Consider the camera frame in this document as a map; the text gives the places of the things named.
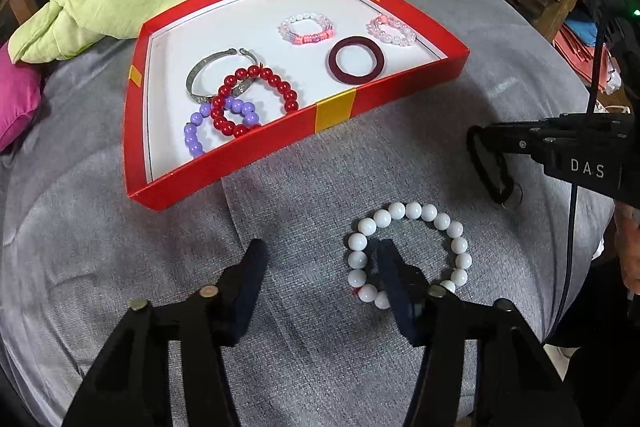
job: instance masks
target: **white bead bracelet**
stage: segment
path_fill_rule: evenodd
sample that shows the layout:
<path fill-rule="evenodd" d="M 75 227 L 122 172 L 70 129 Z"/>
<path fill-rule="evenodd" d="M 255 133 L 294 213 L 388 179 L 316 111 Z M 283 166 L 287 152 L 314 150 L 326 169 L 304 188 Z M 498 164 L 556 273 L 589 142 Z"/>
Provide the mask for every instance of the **white bead bracelet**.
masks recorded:
<path fill-rule="evenodd" d="M 389 308 L 389 299 L 385 291 L 378 291 L 372 284 L 367 284 L 367 274 L 363 270 L 367 266 L 367 254 L 364 249 L 367 246 L 367 237 L 373 235 L 377 229 L 386 229 L 392 221 L 407 217 L 416 220 L 419 217 L 427 223 L 433 223 L 437 230 L 447 232 L 452 239 L 451 251 L 456 254 L 456 268 L 449 279 L 440 282 L 452 293 L 456 288 L 464 286 L 468 281 L 466 270 L 471 266 L 471 256 L 466 252 L 468 242 L 462 237 L 463 227 L 459 221 L 452 221 L 448 214 L 438 212 L 431 203 L 422 206 L 417 201 L 406 206 L 399 201 L 391 203 L 388 210 L 381 208 L 376 210 L 373 218 L 365 217 L 358 222 L 358 231 L 349 236 L 347 244 L 351 250 L 347 263 L 352 268 L 347 276 L 350 286 L 357 289 L 358 297 L 363 302 L 373 302 L 381 310 Z"/>

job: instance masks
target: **bead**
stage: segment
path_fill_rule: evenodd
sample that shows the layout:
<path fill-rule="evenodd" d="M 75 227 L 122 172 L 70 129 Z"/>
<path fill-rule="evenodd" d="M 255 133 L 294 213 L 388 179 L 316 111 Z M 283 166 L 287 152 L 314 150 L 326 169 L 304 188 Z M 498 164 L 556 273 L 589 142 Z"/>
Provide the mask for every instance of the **bead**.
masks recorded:
<path fill-rule="evenodd" d="M 447 227 L 447 235 L 450 238 L 455 239 L 462 235 L 462 230 L 462 223 L 460 223 L 459 221 L 451 221 L 451 223 Z"/>
<path fill-rule="evenodd" d="M 242 114 L 242 116 L 246 116 L 247 113 L 254 112 L 254 111 L 255 111 L 255 105 L 251 102 L 244 102 L 242 104 L 242 107 L 240 108 L 240 113 Z"/>
<path fill-rule="evenodd" d="M 244 123 L 247 127 L 251 127 L 256 125 L 259 121 L 260 118 L 258 117 L 258 114 L 254 111 L 250 111 L 246 115 L 244 115 L 242 123 Z"/>
<path fill-rule="evenodd" d="M 433 220 L 433 226 L 436 227 L 436 230 L 447 230 L 450 224 L 451 218 L 449 214 L 445 214 L 444 212 L 438 212 L 438 215 Z"/>
<path fill-rule="evenodd" d="M 367 246 L 367 238 L 360 232 L 352 233 L 347 244 L 351 250 L 362 251 Z"/>
<path fill-rule="evenodd" d="M 363 270 L 351 270 L 347 275 L 347 280 L 352 288 L 360 288 L 367 282 L 367 274 Z"/>
<path fill-rule="evenodd" d="M 451 274 L 451 282 L 456 285 L 456 288 L 460 288 L 466 284 L 469 276 L 462 268 L 456 268 Z"/>
<path fill-rule="evenodd" d="M 287 102 L 291 102 L 292 100 L 297 100 L 298 99 L 298 94 L 293 89 L 289 89 L 286 93 L 284 93 L 282 95 L 282 97 Z"/>
<path fill-rule="evenodd" d="M 260 66 L 249 66 L 248 68 L 246 68 L 246 72 L 249 74 L 249 77 L 251 78 L 260 76 Z"/>
<path fill-rule="evenodd" d="M 231 136 L 234 133 L 235 128 L 236 128 L 236 124 L 233 123 L 232 121 L 227 120 L 222 125 L 222 128 L 220 129 L 220 131 L 222 131 L 222 134 L 225 136 Z"/>
<path fill-rule="evenodd" d="M 273 74 L 273 70 L 271 68 L 262 68 L 260 71 L 260 78 L 263 80 L 269 80 L 269 77 Z"/>
<path fill-rule="evenodd" d="M 234 128 L 234 137 L 239 138 L 241 137 L 243 134 L 246 134 L 249 132 L 249 128 L 241 123 L 239 123 L 238 125 L 236 125 L 236 127 Z"/>
<path fill-rule="evenodd" d="M 287 81 L 281 82 L 280 85 L 278 85 L 277 89 L 280 94 L 284 94 L 289 89 L 291 89 L 291 84 L 289 84 Z"/>
<path fill-rule="evenodd" d="M 376 308 L 380 310 L 386 310 L 391 306 L 391 304 L 389 304 L 389 297 L 385 291 L 378 292 L 378 296 L 373 301 L 373 304 L 375 304 Z"/>
<path fill-rule="evenodd" d="M 204 118 L 207 118 L 211 115 L 211 104 L 203 103 L 200 105 L 200 114 L 203 115 Z"/>
<path fill-rule="evenodd" d="M 431 203 L 428 203 L 428 204 L 425 204 L 425 206 L 423 206 L 422 214 L 420 215 L 420 217 L 422 217 L 422 220 L 426 221 L 427 223 L 430 223 L 436 218 L 437 215 L 438 215 L 438 210 L 436 209 L 436 207 Z"/>
<path fill-rule="evenodd" d="M 242 109 L 243 105 L 244 105 L 244 102 L 242 100 L 240 100 L 239 98 L 236 98 L 231 103 L 231 112 L 234 113 L 234 114 L 240 114 L 240 110 Z"/>
<path fill-rule="evenodd" d="M 347 259 L 347 263 L 355 270 L 359 270 L 367 266 L 367 254 L 361 251 L 351 252 Z"/>
<path fill-rule="evenodd" d="M 463 252 L 460 255 L 456 256 L 456 268 L 461 268 L 463 270 L 468 270 L 471 266 L 471 256 Z"/>
<path fill-rule="evenodd" d="M 391 214 L 384 208 L 380 208 L 380 210 L 376 210 L 376 213 L 373 214 L 373 220 L 379 229 L 386 229 L 386 227 L 391 225 Z"/>
<path fill-rule="evenodd" d="M 447 279 L 447 280 L 442 281 L 440 283 L 440 286 L 442 286 L 443 288 L 446 288 L 451 293 L 455 293 L 456 292 L 456 285 L 453 284 L 453 281 L 451 279 Z"/>
<path fill-rule="evenodd" d="M 229 87 L 236 87 L 236 84 L 238 83 L 238 79 L 236 77 L 234 77 L 232 74 L 228 74 L 225 77 L 225 86 L 229 86 Z"/>
<path fill-rule="evenodd" d="M 297 111 L 298 107 L 298 102 L 296 100 L 289 100 L 289 102 L 285 102 L 284 104 L 285 112 Z"/>
<path fill-rule="evenodd" d="M 267 82 L 269 83 L 269 85 L 271 87 L 276 87 L 277 88 L 280 85 L 280 83 L 282 82 L 282 79 L 281 79 L 279 74 L 272 74 L 269 77 L 269 80 L 267 80 Z"/>
<path fill-rule="evenodd" d="M 400 201 L 396 201 L 396 203 L 391 203 L 389 205 L 389 214 L 391 214 L 391 219 L 402 219 L 404 217 L 404 213 L 404 204 L 400 203 Z"/>
<path fill-rule="evenodd" d="M 358 222 L 358 232 L 362 235 L 372 235 L 376 233 L 376 222 L 370 217 L 365 217 Z"/>
<path fill-rule="evenodd" d="M 457 255 L 465 253 L 468 243 L 464 237 L 457 237 L 451 241 L 451 251 Z"/>
<path fill-rule="evenodd" d="M 191 115 L 191 123 L 194 125 L 200 125 L 202 123 L 202 115 L 199 112 L 195 112 Z"/>
<path fill-rule="evenodd" d="M 412 203 L 407 203 L 406 208 L 404 210 L 404 215 L 409 219 L 418 219 L 422 214 L 422 205 L 417 201 L 412 201 Z"/>
<path fill-rule="evenodd" d="M 358 291 L 358 297 L 362 302 L 373 302 L 378 296 L 378 289 L 372 284 L 366 284 Z"/>

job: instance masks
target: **gray fabric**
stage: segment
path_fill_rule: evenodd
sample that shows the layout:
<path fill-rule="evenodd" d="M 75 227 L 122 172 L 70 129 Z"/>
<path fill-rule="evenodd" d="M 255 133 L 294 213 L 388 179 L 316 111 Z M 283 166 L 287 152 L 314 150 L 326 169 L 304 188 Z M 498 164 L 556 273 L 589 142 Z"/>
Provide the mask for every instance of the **gray fabric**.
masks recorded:
<path fill-rule="evenodd" d="M 261 237 L 271 260 L 254 318 L 224 351 L 242 424 L 400 425 L 421 352 L 389 312 L 351 295 L 344 261 L 353 220 L 394 200 L 430 201 L 465 225 L 474 264 L 461 298 L 510 298 L 539 337 L 548 331 L 564 277 L 569 187 L 510 158 L 524 202 L 504 211 L 472 169 L 465 132 L 583 111 L 586 90 L 504 1 L 408 1 L 471 49 L 457 80 L 302 140 L 160 213 L 129 200 L 122 180 L 132 42 L 104 39 L 61 64 L 40 121 L 2 172 L 0 331 L 40 418 L 60 423 L 127 299 L 185 298 Z M 610 200 L 580 192 L 569 302 L 611 212 Z M 393 238 L 430 280 L 449 272 L 442 235 L 421 221 L 377 237 Z M 469 346 L 462 413 L 474 373 Z M 175 413 L 184 425 L 184 411 Z"/>

